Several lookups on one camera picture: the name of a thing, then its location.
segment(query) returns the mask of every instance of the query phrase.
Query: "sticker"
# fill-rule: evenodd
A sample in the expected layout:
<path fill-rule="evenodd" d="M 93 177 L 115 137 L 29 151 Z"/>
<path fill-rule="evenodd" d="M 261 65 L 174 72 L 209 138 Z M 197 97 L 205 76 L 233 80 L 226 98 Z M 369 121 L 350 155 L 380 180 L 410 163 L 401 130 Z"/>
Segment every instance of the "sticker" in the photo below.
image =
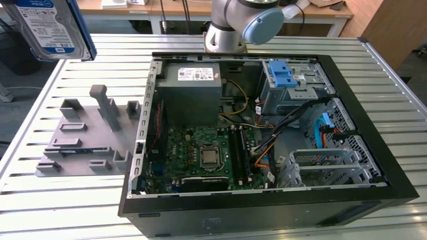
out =
<path fill-rule="evenodd" d="M 129 11 L 130 14 L 149 14 L 147 11 Z"/>
<path fill-rule="evenodd" d="M 286 162 L 287 158 L 285 156 L 279 156 L 277 163 L 283 164 Z"/>
<path fill-rule="evenodd" d="M 183 67 L 178 70 L 178 81 L 214 81 L 214 68 Z"/>
<path fill-rule="evenodd" d="M 350 15 L 336 15 L 336 18 L 350 19 L 353 16 Z"/>
<path fill-rule="evenodd" d="M 270 171 L 269 174 L 267 174 L 267 178 L 269 178 L 269 180 L 270 180 L 273 183 L 275 183 L 277 178 L 275 178 L 275 175 L 273 174 L 271 171 Z"/>
<path fill-rule="evenodd" d="M 51 53 L 73 53 L 75 44 L 54 3 L 50 0 L 23 1 L 17 8 L 41 46 Z"/>
<path fill-rule="evenodd" d="M 221 217 L 217 218 L 205 218 L 202 220 L 202 228 L 210 231 L 219 231 L 219 229 L 223 227 L 222 225 L 223 219 Z"/>
<path fill-rule="evenodd" d="M 294 75 L 294 79 L 296 80 L 306 80 L 306 77 L 305 77 L 304 74 L 302 75 Z"/>
<path fill-rule="evenodd" d="M 262 115 L 262 107 L 261 106 L 257 106 L 255 107 L 255 113 L 257 113 L 257 115 Z"/>
<path fill-rule="evenodd" d="M 149 0 L 127 0 L 130 4 L 137 4 L 137 5 L 146 5 Z"/>

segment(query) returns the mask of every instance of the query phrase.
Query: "cardboard box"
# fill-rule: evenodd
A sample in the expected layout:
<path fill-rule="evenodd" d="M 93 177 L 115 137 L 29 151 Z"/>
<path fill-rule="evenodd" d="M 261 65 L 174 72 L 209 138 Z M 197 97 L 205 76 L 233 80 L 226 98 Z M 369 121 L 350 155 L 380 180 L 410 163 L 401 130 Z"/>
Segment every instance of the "cardboard box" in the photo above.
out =
<path fill-rule="evenodd" d="M 150 0 L 127 0 L 129 4 L 146 5 Z"/>
<path fill-rule="evenodd" d="M 330 6 L 333 4 L 337 4 L 340 2 L 342 2 L 344 0 L 309 0 L 314 5 L 317 5 L 320 8 L 325 7 L 325 6 Z"/>

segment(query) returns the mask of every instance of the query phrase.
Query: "yellow wire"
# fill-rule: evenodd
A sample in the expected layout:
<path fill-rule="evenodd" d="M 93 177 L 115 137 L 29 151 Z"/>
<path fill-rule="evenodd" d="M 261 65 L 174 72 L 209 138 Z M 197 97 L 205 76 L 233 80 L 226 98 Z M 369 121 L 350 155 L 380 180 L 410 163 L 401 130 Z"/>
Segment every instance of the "yellow wire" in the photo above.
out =
<path fill-rule="evenodd" d="M 255 125 L 259 126 L 259 127 L 265 127 L 265 126 L 266 126 L 266 124 L 259 124 L 259 121 L 258 121 L 257 118 L 255 118 Z M 269 124 L 269 127 L 274 129 L 274 128 L 275 128 L 275 125 Z"/>
<path fill-rule="evenodd" d="M 243 108 L 239 111 L 223 112 L 219 115 L 237 115 L 237 114 L 242 113 L 249 107 L 249 103 L 250 103 L 249 102 L 249 95 L 247 95 L 246 91 L 243 90 L 243 88 L 239 86 L 239 84 L 235 81 L 233 81 L 230 79 L 227 79 L 227 81 L 231 82 L 238 87 L 238 89 L 242 91 L 242 93 L 245 95 L 245 105 L 243 105 Z"/>

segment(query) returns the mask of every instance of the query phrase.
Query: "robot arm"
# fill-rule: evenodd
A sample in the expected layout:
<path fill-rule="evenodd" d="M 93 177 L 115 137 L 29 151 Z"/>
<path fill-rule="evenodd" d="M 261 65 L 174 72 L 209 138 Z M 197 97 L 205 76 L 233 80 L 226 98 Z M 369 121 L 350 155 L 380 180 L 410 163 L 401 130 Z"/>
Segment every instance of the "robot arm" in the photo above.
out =
<path fill-rule="evenodd" d="M 285 16 L 279 0 L 213 1 L 211 26 L 205 44 L 210 52 L 241 53 L 246 42 L 262 45 L 278 34 Z"/>

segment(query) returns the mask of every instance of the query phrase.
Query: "hard drive label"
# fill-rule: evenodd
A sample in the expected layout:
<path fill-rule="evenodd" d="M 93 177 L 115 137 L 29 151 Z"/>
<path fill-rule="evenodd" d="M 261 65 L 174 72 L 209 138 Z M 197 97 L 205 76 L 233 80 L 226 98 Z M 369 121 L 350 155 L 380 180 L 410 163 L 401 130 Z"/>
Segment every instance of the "hard drive label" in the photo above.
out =
<path fill-rule="evenodd" d="M 41 46 L 51 53 L 73 53 L 75 44 L 59 21 L 58 9 L 50 0 L 17 1 L 19 13 Z"/>

